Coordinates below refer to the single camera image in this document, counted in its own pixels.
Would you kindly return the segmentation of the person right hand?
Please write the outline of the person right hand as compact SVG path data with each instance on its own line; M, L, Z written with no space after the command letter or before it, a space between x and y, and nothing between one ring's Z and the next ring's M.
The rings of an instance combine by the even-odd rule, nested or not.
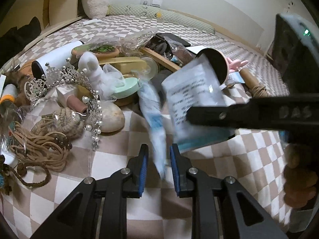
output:
M284 202L295 209L303 208L317 196L318 165L307 146L289 144L284 156Z

